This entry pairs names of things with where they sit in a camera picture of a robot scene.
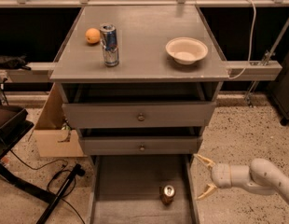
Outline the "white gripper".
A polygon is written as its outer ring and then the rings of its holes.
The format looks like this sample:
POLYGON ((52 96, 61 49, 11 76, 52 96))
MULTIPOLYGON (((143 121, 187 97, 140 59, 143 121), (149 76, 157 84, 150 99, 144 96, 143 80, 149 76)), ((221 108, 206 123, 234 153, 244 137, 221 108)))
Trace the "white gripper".
POLYGON ((211 170, 211 178, 214 184, 207 184, 205 190, 198 196, 203 200, 220 189, 241 188, 246 189, 251 181, 250 170, 247 165, 231 165, 226 163, 215 164, 209 158, 195 154, 194 157, 207 169, 211 170))

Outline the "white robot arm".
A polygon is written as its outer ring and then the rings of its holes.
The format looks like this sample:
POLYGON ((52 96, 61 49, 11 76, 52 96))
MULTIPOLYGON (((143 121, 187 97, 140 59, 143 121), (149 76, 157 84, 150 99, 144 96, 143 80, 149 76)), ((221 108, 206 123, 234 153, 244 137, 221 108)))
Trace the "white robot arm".
POLYGON ((195 158, 208 168, 212 183, 197 197, 202 200, 217 189, 240 188, 258 195, 278 193, 289 205, 289 177, 274 163, 266 159, 253 159, 250 165, 231 165, 195 154, 195 158))

